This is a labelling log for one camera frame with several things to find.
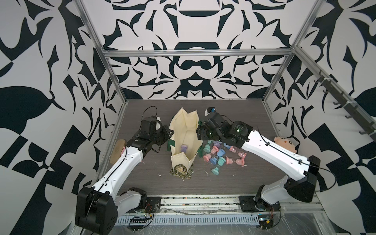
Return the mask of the teal hourglass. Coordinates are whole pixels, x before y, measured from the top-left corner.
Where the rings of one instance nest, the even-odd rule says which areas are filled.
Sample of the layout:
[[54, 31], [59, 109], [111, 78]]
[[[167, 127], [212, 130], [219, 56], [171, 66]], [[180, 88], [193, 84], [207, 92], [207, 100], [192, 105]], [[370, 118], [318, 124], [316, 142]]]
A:
[[218, 164], [219, 166], [223, 166], [224, 164], [226, 164], [226, 159], [223, 158], [223, 157], [219, 157], [219, 158], [218, 158], [218, 161], [217, 161], [217, 164]]
[[220, 171], [220, 166], [215, 166], [215, 167], [211, 170], [211, 172], [212, 172], [214, 175], [216, 175], [216, 176], [219, 175], [219, 171]]

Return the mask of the black wall hook rack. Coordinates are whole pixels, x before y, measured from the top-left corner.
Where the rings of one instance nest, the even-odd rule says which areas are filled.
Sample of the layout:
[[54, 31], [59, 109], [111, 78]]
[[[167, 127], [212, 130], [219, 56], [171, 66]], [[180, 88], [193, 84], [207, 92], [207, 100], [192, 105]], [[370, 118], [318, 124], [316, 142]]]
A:
[[360, 135], [368, 135], [376, 141], [376, 121], [333, 78], [320, 70], [315, 83], [320, 83], [325, 88], [324, 94], [330, 94], [335, 99], [334, 105], [346, 110], [348, 114], [345, 118], [353, 119], [363, 129], [359, 131]]

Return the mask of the blue hourglass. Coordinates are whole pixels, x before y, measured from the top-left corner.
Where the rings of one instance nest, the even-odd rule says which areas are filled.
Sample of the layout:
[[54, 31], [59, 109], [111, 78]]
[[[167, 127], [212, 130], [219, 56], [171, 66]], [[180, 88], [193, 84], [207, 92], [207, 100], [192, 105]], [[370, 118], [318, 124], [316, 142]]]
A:
[[226, 154], [226, 151], [222, 148], [220, 148], [217, 152], [218, 157], [223, 157]]
[[213, 165], [216, 165], [218, 162], [218, 158], [217, 157], [211, 157], [210, 158], [210, 163], [212, 163]]

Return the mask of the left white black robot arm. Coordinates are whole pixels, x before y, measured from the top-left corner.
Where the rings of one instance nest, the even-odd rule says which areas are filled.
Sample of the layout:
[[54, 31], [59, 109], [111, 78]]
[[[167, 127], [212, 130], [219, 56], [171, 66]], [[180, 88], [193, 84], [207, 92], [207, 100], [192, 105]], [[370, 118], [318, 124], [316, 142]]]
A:
[[75, 225], [94, 234], [107, 235], [119, 216], [146, 207], [146, 192], [130, 188], [118, 192], [132, 170], [142, 162], [154, 145], [161, 146], [173, 135], [157, 116], [143, 118], [139, 130], [122, 148], [119, 159], [110, 170], [90, 188], [82, 188], [77, 195]]

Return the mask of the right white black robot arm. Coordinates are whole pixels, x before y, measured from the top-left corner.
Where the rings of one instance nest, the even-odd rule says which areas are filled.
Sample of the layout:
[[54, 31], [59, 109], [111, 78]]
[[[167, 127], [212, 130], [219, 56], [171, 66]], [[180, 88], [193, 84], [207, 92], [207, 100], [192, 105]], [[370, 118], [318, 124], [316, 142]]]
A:
[[196, 132], [200, 140], [220, 141], [253, 153], [286, 174], [273, 184], [260, 186], [252, 199], [257, 211], [288, 198], [305, 203], [312, 201], [320, 168], [317, 157], [293, 153], [264, 137], [255, 126], [241, 121], [230, 124], [219, 113], [210, 113], [199, 120]]

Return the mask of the wooden round brush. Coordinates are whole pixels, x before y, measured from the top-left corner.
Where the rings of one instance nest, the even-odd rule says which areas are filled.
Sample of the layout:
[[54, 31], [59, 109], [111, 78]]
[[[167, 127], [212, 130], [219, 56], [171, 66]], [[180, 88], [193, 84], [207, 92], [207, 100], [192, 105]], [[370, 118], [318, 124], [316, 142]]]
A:
[[126, 146], [126, 140], [124, 140], [124, 139], [117, 140], [117, 142], [116, 142], [116, 144], [113, 148], [111, 157], [110, 157], [110, 164], [113, 165], [118, 161], [118, 159], [122, 155], [122, 152], [123, 152], [123, 149], [124, 149], [125, 146]]

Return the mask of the blue hourglass centre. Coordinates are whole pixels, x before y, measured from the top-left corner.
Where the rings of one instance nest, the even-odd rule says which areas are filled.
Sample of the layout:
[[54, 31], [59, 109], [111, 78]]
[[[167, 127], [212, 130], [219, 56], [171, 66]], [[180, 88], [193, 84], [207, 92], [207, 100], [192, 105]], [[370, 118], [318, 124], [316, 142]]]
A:
[[222, 148], [220, 148], [217, 152], [218, 157], [223, 157], [226, 154], [226, 151]]

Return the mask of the teal hourglass front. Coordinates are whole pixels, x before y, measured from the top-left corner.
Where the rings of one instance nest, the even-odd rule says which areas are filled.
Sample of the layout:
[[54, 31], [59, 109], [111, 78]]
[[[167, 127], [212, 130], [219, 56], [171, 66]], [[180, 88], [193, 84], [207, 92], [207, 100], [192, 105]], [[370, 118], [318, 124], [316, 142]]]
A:
[[215, 166], [215, 167], [211, 170], [211, 172], [212, 172], [214, 175], [216, 175], [216, 176], [219, 175], [219, 171], [220, 171], [220, 166]]

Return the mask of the purple hourglass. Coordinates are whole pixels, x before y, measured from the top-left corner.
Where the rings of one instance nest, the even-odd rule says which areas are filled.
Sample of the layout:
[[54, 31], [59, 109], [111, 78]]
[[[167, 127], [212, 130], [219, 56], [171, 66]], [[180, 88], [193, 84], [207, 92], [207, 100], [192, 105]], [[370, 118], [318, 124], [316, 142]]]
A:
[[181, 145], [181, 152], [186, 153], [186, 152], [187, 152], [187, 149], [188, 149], [188, 146], [187, 146], [187, 145]]

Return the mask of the cream canvas tote bag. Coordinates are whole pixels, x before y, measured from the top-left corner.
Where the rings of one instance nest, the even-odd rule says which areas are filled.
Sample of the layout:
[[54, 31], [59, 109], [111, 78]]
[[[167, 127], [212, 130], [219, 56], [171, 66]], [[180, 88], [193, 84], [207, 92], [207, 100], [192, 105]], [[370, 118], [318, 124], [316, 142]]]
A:
[[[174, 134], [167, 142], [167, 149], [171, 152], [170, 174], [183, 179], [191, 179], [193, 163], [197, 156], [202, 156], [202, 140], [197, 138], [196, 130], [199, 116], [196, 111], [188, 113], [181, 108], [172, 118], [169, 129]], [[181, 152], [181, 145], [187, 145], [187, 152]]]

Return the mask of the pink-faced plush doll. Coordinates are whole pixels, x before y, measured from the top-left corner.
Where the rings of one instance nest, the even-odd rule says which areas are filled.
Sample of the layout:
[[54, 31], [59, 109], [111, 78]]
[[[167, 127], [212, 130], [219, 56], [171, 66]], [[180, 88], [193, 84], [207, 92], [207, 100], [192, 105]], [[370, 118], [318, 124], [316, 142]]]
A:
[[290, 141], [289, 139], [285, 137], [275, 137], [274, 138], [274, 143], [283, 147], [284, 149], [292, 152], [292, 153], [297, 153], [295, 145]]

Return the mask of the blue hourglass front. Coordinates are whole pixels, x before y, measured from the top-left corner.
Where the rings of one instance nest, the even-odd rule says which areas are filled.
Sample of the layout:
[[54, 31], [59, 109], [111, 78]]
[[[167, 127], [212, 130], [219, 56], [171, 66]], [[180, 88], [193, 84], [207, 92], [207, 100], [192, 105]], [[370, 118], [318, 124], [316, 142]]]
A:
[[211, 157], [210, 158], [210, 163], [212, 163], [213, 165], [216, 165], [218, 162], [218, 158], [217, 157]]

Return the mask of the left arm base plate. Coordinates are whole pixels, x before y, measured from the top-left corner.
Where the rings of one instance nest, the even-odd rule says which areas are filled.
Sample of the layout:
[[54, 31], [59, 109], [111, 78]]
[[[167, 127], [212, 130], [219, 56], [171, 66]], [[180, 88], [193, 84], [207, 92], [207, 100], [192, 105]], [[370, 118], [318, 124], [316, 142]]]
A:
[[140, 207], [146, 213], [158, 212], [161, 207], [162, 198], [159, 196], [145, 197], [141, 200]]

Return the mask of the teal hourglass middle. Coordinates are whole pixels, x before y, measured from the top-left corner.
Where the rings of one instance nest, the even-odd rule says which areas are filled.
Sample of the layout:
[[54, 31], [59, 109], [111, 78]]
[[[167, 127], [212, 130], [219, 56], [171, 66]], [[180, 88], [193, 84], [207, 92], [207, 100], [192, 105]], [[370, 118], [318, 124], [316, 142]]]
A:
[[226, 164], [226, 159], [223, 158], [223, 157], [219, 157], [219, 158], [218, 158], [218, 161], [217, 161], [217, 164], [218, 164], [219, 166], [223, 166], [224, 164]]

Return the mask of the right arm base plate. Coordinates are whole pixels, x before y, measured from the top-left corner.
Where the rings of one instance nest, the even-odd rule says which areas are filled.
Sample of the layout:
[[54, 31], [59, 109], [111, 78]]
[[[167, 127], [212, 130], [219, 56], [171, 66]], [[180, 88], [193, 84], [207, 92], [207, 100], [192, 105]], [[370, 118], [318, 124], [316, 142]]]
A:
[[280, 203], [268, 204], [256, 196], [239, 196], [240, 209], [243, 212], [279, 212]]

